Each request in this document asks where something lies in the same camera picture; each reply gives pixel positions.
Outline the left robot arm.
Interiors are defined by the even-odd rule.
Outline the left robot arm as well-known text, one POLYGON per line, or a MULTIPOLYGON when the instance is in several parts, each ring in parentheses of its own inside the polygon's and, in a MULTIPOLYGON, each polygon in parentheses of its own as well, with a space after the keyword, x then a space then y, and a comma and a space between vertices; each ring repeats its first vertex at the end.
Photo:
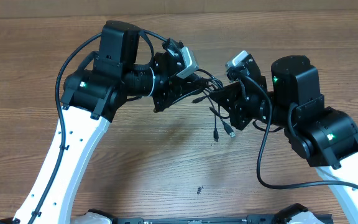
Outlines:
POLYGON ((58 75, 53 141, 29 195, 6 223, 116 223, 115 217, 99 210, 78 217, 71 211, 90 158, 117 110, 151 97, 155 110, 163 111, 208 85, 196 74, 193 52, 173 39, 162 39, 163 52, 152 52, 149 62, 138 64, 139 41, 151 37, 151 31, 133 24, 107 21, 96 35, 99 49, 71 75, 58 75))

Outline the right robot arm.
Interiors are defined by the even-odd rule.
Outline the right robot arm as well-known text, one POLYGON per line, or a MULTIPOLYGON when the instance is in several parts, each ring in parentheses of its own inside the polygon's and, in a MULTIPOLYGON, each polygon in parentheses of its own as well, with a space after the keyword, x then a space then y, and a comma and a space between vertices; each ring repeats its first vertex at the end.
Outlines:
POLYGON ((272 91, 253 57, 241 53, 227 63, 230 84, 210 94, 233 127, 251 121, 284 130, 291 148, 319 175, 318 181, 285 189, 328 186, 350 223, 358 223, 358 127, 345 112, 327 107, 319 73, 308 57, 290 55, 271 66, 272 91))

